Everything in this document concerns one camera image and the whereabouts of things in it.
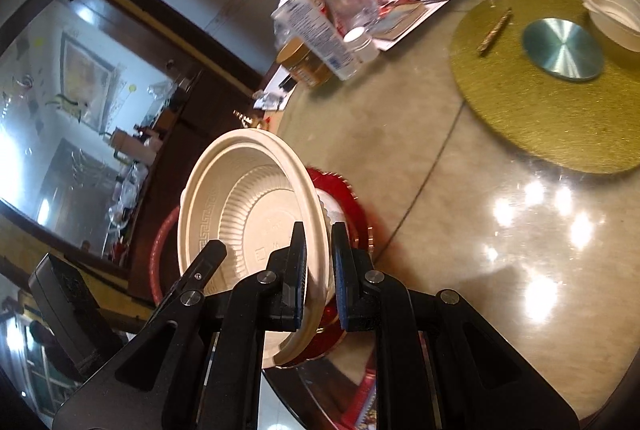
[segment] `metal lid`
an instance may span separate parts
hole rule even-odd
[[[303,43],[300,38],[293,38],[287,45],[282,47],[282,50],[276,57],[276,63],[284,66],[293,66],[299,64],[309,54],[309,48]]]
[[[364,27],[356,27],[344,35],[344,43],[349,50],[366,47],[370,42],[371,35]]]
[[[569,20],[542,18],[530,23],[522,33],[522,47],[533,63],[562,79],[586,81],[604,68],[598,42]]]

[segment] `black device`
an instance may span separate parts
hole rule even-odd
[[[376,333],[379,429],[578,429],[571,407],[460,294],[419,293],[374,270],[343,223],[332,228],[332,253],[342,327]],[[142,332],[64,403],[53,430],[257,428],[264,331],[294,331],[302,320],[302,223],[265,271],[205,297],[225,256],[220,241],[203,248]],[[50,265],[60,263],[47,256],[38,270]],[[56,285],[40,283],[52,298]],[[68,317],[49,305],[57,334]]]
[[[75,267],[47,254],[29,278],[42,316],[85,379],[123,347]]]

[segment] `jar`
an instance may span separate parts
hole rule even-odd
[[[276,57],[276,63],[286,68],[297,82],[306,83],[311,88],[328,81],[333,74],[297,37],[282,48]]]
[[[344,35],[344,43],[362,63],[375,60],[380,53],[373,38],[364,27],[356,27],[347,32]]]

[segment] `small bowl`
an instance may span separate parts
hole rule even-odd
[[[582,0],[582,5],[604,35],[640,52],[640,0]]]

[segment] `beige bowl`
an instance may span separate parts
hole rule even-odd
[[[332,264],[326,214],[302,162],[268,132],[228,132],[205,150],[180,198],[178,264],[184,273],[204,245],[219,238],[227,257],[205,288],[229,290],[265,269],[272,251],[287,247],[295,221],[306,238],[306,291],[302,326],[267,333],[262,367],[290,362],[316,334],[331,294]]]
[[[582,0],[593,23],[622,47],[640,52],[640,0]]]

